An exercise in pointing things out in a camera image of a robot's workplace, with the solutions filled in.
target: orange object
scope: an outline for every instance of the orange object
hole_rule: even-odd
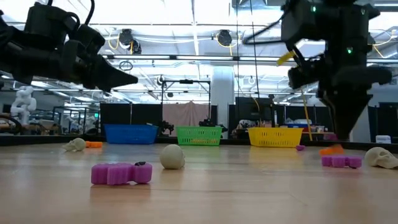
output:
[[[344,154],[344,149],[342,148],[341,145],[338,144],[319,150],[319,155],[321,156],[335,155],[335,154]]]
[[[89,142],[89,141],[86,141],[86,147],[102,147],[102,142]]]

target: yellow basket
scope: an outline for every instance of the yellow basket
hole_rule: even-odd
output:
[[[302,128],[249,128],[250,144],[258,147],[296,147]]]

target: table surface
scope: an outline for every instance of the table surface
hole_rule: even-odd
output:
[[[165,145],[0,147],[0,223],[397,223],[398,173],[322,167],[318,148],[183,147],[163,170]],[[347,151],[363,155],[363,151]],[[91,185],[102,162],[153,164],[148,185]]]

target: green basket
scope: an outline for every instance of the green basket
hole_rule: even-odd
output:
[[[177,127],[179,145],[218,146],[220,145],[222,127]]]

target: toy skull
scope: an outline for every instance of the toy skull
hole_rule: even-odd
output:
[[[75,138],[68,144],[62,146],[66,151],[82,151],[86,147],[86,142],[81,138]]]
[[[365,161],[369,166],[381,166],[386,169],[398,167],[398,159],[382,147],[374,147],[366,152]]]

